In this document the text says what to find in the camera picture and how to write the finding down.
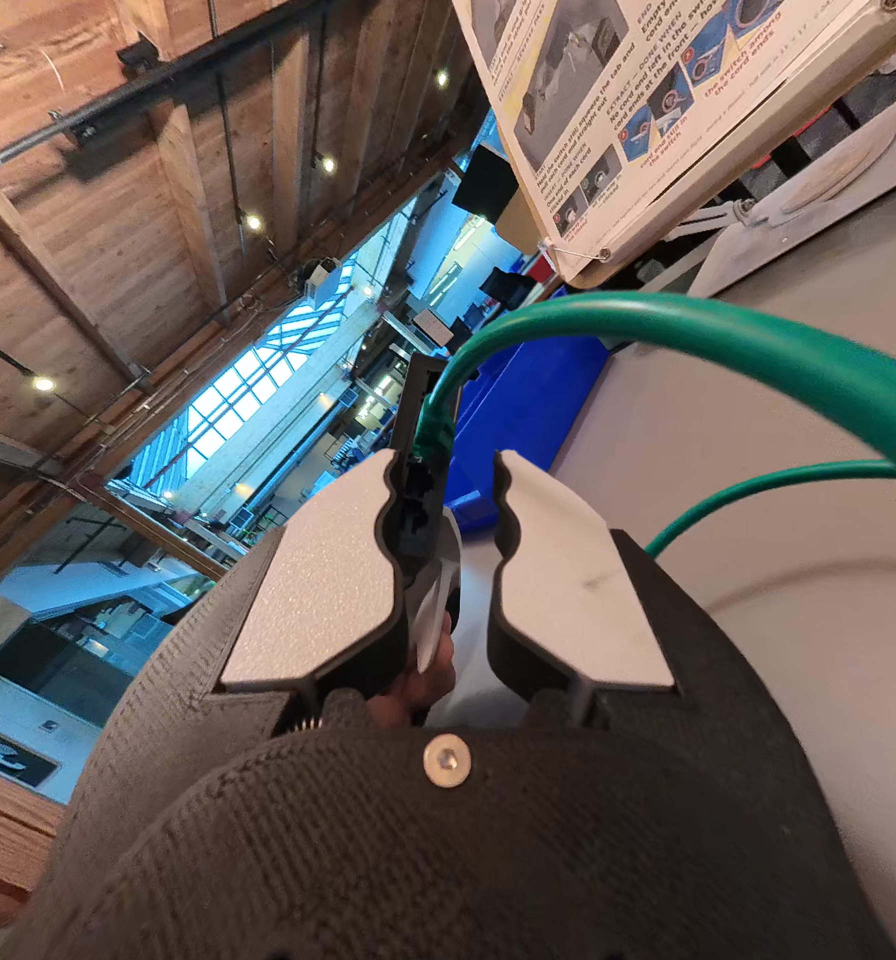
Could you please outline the blue plastic bin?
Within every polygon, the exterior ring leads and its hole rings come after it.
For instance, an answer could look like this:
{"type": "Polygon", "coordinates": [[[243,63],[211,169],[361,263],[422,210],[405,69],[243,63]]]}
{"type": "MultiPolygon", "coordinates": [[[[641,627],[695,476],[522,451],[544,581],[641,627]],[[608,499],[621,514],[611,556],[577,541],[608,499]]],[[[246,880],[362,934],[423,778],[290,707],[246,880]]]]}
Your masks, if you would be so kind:
{"type": "Polygon", "coordinates": [[[609,360],[596,337],[561,337],[517,344],[479,367],[462,392],[444,494],[461,534],[497,522],[495,452],[550,469],[609,360]]]}

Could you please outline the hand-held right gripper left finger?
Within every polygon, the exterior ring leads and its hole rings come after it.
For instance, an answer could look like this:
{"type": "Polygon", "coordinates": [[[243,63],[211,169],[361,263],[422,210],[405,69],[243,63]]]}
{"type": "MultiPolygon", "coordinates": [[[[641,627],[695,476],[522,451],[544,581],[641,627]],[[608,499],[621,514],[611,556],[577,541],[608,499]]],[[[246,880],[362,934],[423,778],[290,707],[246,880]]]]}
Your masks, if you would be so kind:
{"type": "Polygon", "coordinates": [[[325,486],[286,522],[219,675],[228,693],[293,692],[318,712],[334,690],[370,699],[403,670],[402,573],[385,544],[393,449],[325,486]]]}

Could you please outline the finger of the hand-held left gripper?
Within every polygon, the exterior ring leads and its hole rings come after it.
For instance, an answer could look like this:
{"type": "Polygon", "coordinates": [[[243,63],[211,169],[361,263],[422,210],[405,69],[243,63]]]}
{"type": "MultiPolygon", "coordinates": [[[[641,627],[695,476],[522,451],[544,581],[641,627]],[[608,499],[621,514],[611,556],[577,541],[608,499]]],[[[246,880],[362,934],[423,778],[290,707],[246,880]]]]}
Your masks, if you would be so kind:
{"type": "Polygon", "coordinates": [[[462,535],[454,517],[442,517],[433,554],[406,589],[408,643],[424,675],[441,643],[445,614],[457,621],[462,586],[462,535]]]}

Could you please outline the person's left hand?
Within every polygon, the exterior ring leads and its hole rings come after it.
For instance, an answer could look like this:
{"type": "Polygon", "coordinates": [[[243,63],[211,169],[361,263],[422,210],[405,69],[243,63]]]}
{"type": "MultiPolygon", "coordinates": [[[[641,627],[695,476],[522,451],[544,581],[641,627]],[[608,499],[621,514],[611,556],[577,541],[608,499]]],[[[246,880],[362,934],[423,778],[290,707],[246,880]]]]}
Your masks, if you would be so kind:
{"type": "Polygon", "coordinates": [[[380,695],[367,701],[375,724],[383,729],[409,727],[432,706],[451,693],[456,685],[455,646],[449,631],[442,630],[437,649],[427,669],[418,669],[418,655],[409,649],[406,664],[394,682],[380,695]]]}

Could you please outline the black network switch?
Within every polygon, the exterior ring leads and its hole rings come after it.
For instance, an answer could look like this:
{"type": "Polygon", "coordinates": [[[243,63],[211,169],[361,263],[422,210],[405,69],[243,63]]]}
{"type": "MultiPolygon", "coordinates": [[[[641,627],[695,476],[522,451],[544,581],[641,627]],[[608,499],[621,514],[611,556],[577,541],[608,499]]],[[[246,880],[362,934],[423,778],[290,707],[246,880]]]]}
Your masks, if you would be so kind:
{"type": "Polygon", "coordinates": [[[380,514],[380,542],[404,586],[434,558],[445,503],[449,462],[428,465],[418,460],[413,449],[423,403],[446,367],[442,358],[421,353],[411,357],[384,450],[393,459],[383,474],[389,498],[380,514]]]}

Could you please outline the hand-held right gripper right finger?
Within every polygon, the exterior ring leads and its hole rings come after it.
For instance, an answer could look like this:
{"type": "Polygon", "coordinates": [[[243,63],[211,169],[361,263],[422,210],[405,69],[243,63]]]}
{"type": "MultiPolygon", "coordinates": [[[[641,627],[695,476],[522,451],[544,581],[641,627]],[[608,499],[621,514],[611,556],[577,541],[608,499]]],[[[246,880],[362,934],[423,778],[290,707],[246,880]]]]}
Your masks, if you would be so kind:
{"type": "Polygon", "coordinates": [[[565,695],[586,722],[601,694],[664,702],[676,678],[604,518],[514,450],[494,456],[498,511],[487,660],[528,704],[565,695]]]}

